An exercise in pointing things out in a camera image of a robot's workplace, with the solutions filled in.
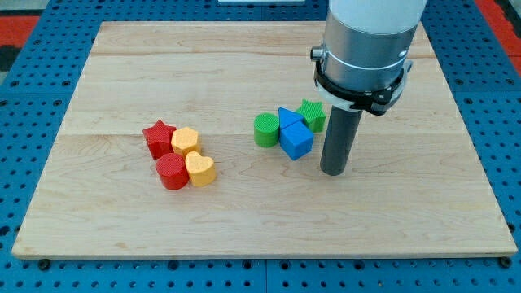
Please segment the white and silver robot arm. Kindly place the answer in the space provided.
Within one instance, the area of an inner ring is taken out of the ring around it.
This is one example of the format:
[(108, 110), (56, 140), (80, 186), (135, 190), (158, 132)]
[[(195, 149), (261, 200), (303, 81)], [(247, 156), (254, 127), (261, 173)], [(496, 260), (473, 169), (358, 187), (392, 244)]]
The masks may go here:
[(321, 45), (310, 52), (320, 95), (345, 111), (381, 116), (401, 96), (426, 0), (330, 0)]

